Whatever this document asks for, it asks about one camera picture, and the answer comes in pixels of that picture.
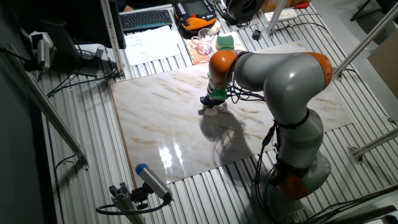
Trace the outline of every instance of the green sponge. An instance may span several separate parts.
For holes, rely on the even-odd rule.
[[[217,37],[217,50],[234,50],[234,38],[231,35],[226,37]]]

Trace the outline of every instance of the metal pole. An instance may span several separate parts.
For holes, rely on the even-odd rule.
[[[390,141],[391,139],[393,139],[397,136],[398,136],[398,128],[395,128],[394,130],[388,132],[387,134],[383,134],[381,137],[377,138],[376,140],[373,140],[372,142],[361,147],[360,149],[355,150],[353,152],[353,156],[354,156],[354,158],[362,156],[365,152],[368,152],[368,151],[374,149],[375,147],[378,147],[381,144],[383,144],[387,141]]]
[[[279,16],[282,13],[282,10],[284,10],[286,1],[287,0],[279,0],[278,1],[278,5],[276,5],[275,11],[271,17],[271,21],[269,21],[268,27],[266,29],[266,33],[268,34],[268,37],[270,39],[272,39],[272,33],[274,31],[275,24],[278,21]]]
[[[372,29],[368,36],[359,43],[355,49],[349,53],[349,55],[342,61],[342,63],[334,71],[334,75],[338,74],[338,78],[341,78],[341,72],[347,68],[347,66],[367,47],[373,39],[380,34],[380,32],[391,22],[398,14],[398,2],[395,6],[381,19],[381,21]]]
[[[114,23],[112,19],[111,8],[109,7],[109,0],[101,0],[102,10],[104,12],[105,22],[108,28],[109,38],[111,39],[111,45],[113,50],[113,55],[116,61],[116,66],[118,67],[118,72],[121,77],[124,76],[124,68],[122,64],[122,58],[120,57],[120,49],[118,44],[118,38],[116,36],[116,31],[114,29]]]
[[[23,65],[16,57],[9,54],[0,54],[0,59],[5,65],[9,65],[13,77],[16,77],[19,83],[24,87],[24,89],[29,94],[29,97],[35,102],[39,109],[43,112],[46,118],[51,122],[53,127],[61,135],[62,139],[68,144],[70,149],[77,155],[79,160],[83,163],[84,168],[88,168],[87,155],[77,143],[75,137],[69,131],[68,127],[62,121],[61,117],[51,105],[49,99],[43,93],[42,89],[39,87],[36,79],[31,77],[25,71]]]

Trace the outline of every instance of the document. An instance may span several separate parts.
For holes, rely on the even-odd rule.
[[[139,65],[180,54],[177,42],[181,37],[169,26],[127,35],[124,38],[129,65]]]

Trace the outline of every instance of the orange box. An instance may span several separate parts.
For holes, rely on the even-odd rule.
[[[293,0],[287,0],[284,8],[290,7]],[[274,12],[279,0],[265,0],[264,5],[261,9],[263,12]]]

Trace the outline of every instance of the red object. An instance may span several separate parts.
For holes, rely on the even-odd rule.
[[[309,7],[309,6],[310,6],[310,3],[306,2],[306,3],[303,3],[303,4],[297,4],[297,5],[294,7],[294,9],[306,9],[306,8]]]

